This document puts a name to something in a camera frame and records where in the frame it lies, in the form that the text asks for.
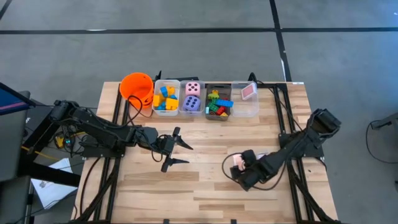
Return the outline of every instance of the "wooden table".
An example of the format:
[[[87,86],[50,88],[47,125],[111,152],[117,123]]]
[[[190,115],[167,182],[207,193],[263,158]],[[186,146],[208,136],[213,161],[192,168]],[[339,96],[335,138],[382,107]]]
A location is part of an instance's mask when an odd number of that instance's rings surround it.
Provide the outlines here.
[[[98,105],[98,116],[112,120],[118,82],[104,83]],[[290,104],[294,118],[305,127],[311,114],[307,93],[303,84],[288,83]],[[113,223],[295,223],[294,208],[285,172],[279,185],[271,191],[242,188],[227,179],[221,171],[223,159],[231,153],[253,149],[256,153],[273,152],[279,149],[277,135],[280,133],[274,95],[267,89],[259,89],[259,114],[253,118],[233,118],[226,122],[198,118],[138,116],[134,122],[157,128],[159,134],[171,134],[174,127],[181,127],[180,134],[193,151],[176,146],[173,156],[190,161],[175,164],[167,173],[162,173],[162,163],[156,163],[150,151],[139,147],[126,149],[121,160],[118,187],[113,208]],[[120,109],[119,124],[123,113]],[[85,162],[80,186],[83,185],[94,158]],[[97,194],[103,168],[101,159],[91,175],[84,194],[83,209]],[[305,175],[310,193],[330,217],[337,219],[325,168],[315,159],[303,159]],[[226,163],[226,170],[232,166]],[[274,184],[273,178],[265,185]],[[76,197],[80,204],[81,187]],[[299,193],[302,216],[305,206]],[[105,217],[108,196],[105,195],[101,217]]]

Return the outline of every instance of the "paper sheet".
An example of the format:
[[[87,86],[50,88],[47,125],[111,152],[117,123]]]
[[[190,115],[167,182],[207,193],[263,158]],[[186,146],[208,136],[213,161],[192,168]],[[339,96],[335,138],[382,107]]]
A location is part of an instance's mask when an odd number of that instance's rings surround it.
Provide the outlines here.
[[[72,173],[69,159],[67,158],[64,158],[52,164],[50,167],[54,169],[63,168],[62,170]],[[32,179],[31,181],[33,183],[33,186],[35,187],[35,190],[37,192],[37,195],[39,196],[40,201],[42,202],[44,209],[51,208],[57,202],[59,202],[58,200],[63,199],[70,192],[77,189],[77,187],[55,184],[53,182],[48,182],[44,180]]]

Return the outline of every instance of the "monitor screen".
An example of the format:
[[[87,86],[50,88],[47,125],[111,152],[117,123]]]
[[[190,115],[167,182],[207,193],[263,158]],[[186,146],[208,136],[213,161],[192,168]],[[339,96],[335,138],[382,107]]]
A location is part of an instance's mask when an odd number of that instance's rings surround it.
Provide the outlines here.
[[[27,110],[34,106],[35,103],[30,99],[0,83],[0,115]]]

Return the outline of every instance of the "clear plastic container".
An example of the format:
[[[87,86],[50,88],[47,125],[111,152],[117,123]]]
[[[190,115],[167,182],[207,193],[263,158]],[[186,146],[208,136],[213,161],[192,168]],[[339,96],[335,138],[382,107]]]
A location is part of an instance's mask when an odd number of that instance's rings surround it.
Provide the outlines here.
[[[218,90],[218,94],[220,96],[220,99],[226,98],[227,100],[231,100],[231,85],[224,85],[224,84],[207,84],[207,89],[206,89],[206,106],[211,102],[207,98],[207,95],[211,93],[212,90]],[[206,114],[206,119],[209,120],[214,120],[214,121],[227,121],[228,117],[230,116],[230,108],[226,108],[226,114],[228,116],[218,116],[218,115],[211,115],[211,114]]]
[[[259,112],[259,97],[258,94],[252,95],[252,97],[243,100],[242,90],[248,85],[255,86],[255,91],[257,92],[257,85],[252,81],[233,81],[232,91],[231,91],[231,101],[234,105],[231,109],[232,116],[238,118],[251,118],[258,114]]]
[[[200,86],[200,107],[198,111],[185,111],[183,109],[183,104],[185,101],[185,98],[187,97],[185,93],[185,87],[187,83],[190,82],[195,82],[198,83]],[[202,81],[181,81],[180,82],[180,105],[178,107],[178,110],[180,113],[184,116],[201,116],[203,114],[203,111],[205,110],[205,103],[206,103],[206,87],[205,87],[205,82]]]
[[[155,89],[154,89],[154,94],[159,95],[162,94],[160,91],[160,88],[163,86],[171,86],[175,88],[175,93],[174,95],[178,97],[178,100],[180,100],[180,81],[178,80],[157,80],[155,82]],[[152,103],[152,109],[157,113],[159,116],[176,116],[178,114],[178,107],[176,110],[157,110]]]

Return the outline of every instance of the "gray floor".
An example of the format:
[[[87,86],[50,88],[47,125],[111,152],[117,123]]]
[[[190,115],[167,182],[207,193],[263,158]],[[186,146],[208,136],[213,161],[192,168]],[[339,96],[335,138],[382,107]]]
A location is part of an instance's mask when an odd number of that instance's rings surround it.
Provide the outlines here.
[[[283,28],[398,26],[398,3],[393,0],[276,3]],[[268,1],[13,0],[0,30],[273,24]],[[292,79],[305,82],[312,109],[328,108],[343,122],[324,147],[340,220],[396,223],[398,166],[370,157],[365,130],[370,121],[398,112],[398,33],[284,33],[283,38]],[[284,80],[272,32],[0,35],[0,49],[1,81],[17,90],[30,90],[46,104],[68,99],[96,106],[104,81],[118,81],[131,72],[154,77],[163,70],[165,77],[199,76],[206,81],[244,80],[255,72],[262,81]],[[398,161],[394,134],[391,127],[369,133],[375,155]],[[81,172],[81,167],[74,171]],[[72,208],[70,198],[37,216],[36,223],[66,222]]]

